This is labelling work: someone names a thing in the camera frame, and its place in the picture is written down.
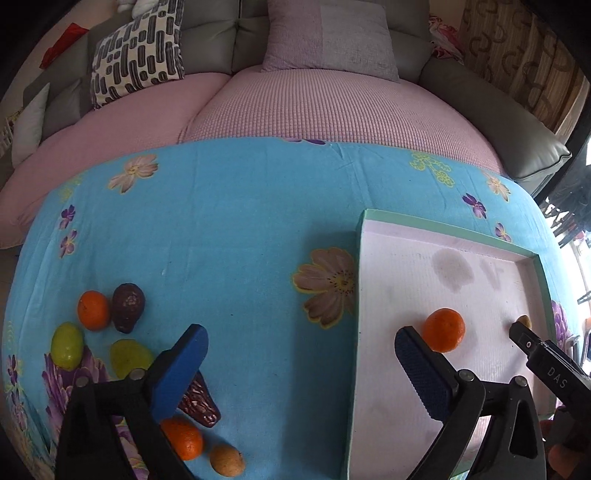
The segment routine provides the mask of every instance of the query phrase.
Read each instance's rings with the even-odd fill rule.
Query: white tray
[[[508,333],[527,314],[539,337],[556,341],[537,255],[442,223],[368,210],[359,251],[359,337],[345,470],[350,480],[405,479],[441,429],[398,362],[394,336],[406,325],[421,332],[425,318],[442,307],[457,310],[466,322],[463,342],[446,354],[457,370],[495,382],[523,375],[538,414],[553,413],[556,398],[527,369]],[[480,419],[456,473],[468,469],[487,424],[488,418]]]

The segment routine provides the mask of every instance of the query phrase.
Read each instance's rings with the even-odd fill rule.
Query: blue tablecloth
[[[519,186],[492,173],[400,148],[275,138],[131,155],[52,192],[22,249],[2,354],[14,443],[34,475],[52,477],[75,378],[114,377],[114,341],[134,338],[158,354],[200,323],[210,336],[201,372],[222,412],[204,432],[209,444],[223,439],[242,451],[245,480],[336,478],[355,348],[356,227],[366,208],[446,222],[538,253],[559,343],[577,330],[542,214]],[[147,298],[134,331],[85,331],[81,366],[57,368],[51,337],[62,322],[77,322],[80,295],[110,296],[126,282]],[[118,430],[145,479],[129,430]],[[205,455],[189,467],[201,478],[217,476]]]

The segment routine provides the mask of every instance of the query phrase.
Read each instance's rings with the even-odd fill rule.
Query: pink fabric
[[[178,143],[229,78],[197,73],[140,90],[45,140],[0,191],[0,248],[21,244],[47,193],[74,175],[122,155]]]
[[[195,117],[183,141],[294,137],[404,147],[503,173],[484,136],[410,82],[332,70],[238,73]]]

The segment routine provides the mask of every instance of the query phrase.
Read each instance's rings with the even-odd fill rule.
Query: purple flower print
[[[495,235],[499,237],[501,240],[504,240],[507,243],[512,243],[513,239],[511,236],[505,231],[505,227],[502,223],[497,222],[495,225]]]
[[[469,193],[463,195],[462,200],[472,207],[472,211],[477,218],[486,218],[486,208],[482,202],[476,200],[476,198]]]
[[[75,214],[76,209],[73,205],[70,205],[67,209],[61,211],[60,230],[68,228],[68,224],[74,220]]]
[[[27,431],[27,412],[25,405],[21,402],[21,396],[17,388],[10,392],[10,403],[12,418],[21,432]]]
[[[17,357],[14,355],[8,355],[8,376],[10,377],[10,383],[14,387],[18,382],[18,371],[17,371]]]
[[[85,346],[80,366],[68,372],[59,368],[51,360],[51,355],[45,355],[45,371],[41,374],[45,389],[47,391],[48,405],[45,409],[49,416],[49,423],[52,428],[54,439],[60,435],[61,423],[66,413],[66,407],[70,400],[72,387],[78,377],[88,377],[94,383],[107,382],[109,377],[102,361],[96,360]]]
[[[564,342],[572,335],[569,331],[566,314],[562,305],[554,300],[552,300],[552,312],[554,313],[554,325],[556,327],[556,342],[558,343],[558,348],[564,350]]]
[[[291,142],[291,143],[308,142],[313,145],[326,145],[326,142],[324,140],[315,140],[315,139],[308,139],[308,138],[287,137],[287,138],[283,138],[283,140],[286,142]]]
[[[66,235],[60,243],[60,258],[64,258],[64,255],[71,255],[74,253],[76,246],[74,245],[74,239],[78,235],[77,230],[72,230],[69,235]]]
[[[95,359],[90,349],[85,346],[82,354],[82,361],[78,368],[72,372],[68,372],[59,368],[51,360],[51,355],[45,355],[45,371],[41,374],[45,389],[47,392],[47,407],[45,411],[49,417],[49,424],[51,427],[51,436],[57,444],[60,437],[61,424],[64,420],[66,408],[70,401],[72,388],[79,377],[88,377],[94,383],[108,382],[109,375],[105,368],[105,364]],[[135,476],[138,480],[147,480],[148,470],[138,453],[134,440],[131,437],[129,427],[121,417],[113,417],[117,433],[119,434],[121,445],[127,457],[129,464],[132,466]]]

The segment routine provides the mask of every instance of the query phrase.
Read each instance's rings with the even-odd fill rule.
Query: orange fruit
[[[451,352],[460,345],[466,333],[462,316],[452,309],[433,312],[423,325],[423,340],[434,352]]]
[[[80,323],[92,331],[102,330],[111,319],[109,300],[99,291],[85,291],[78,300],[77,311]]]
[[[181,460],[193,460],[203,451],[203,436],[184,417],[172,417],[160,422],[160,428]]]

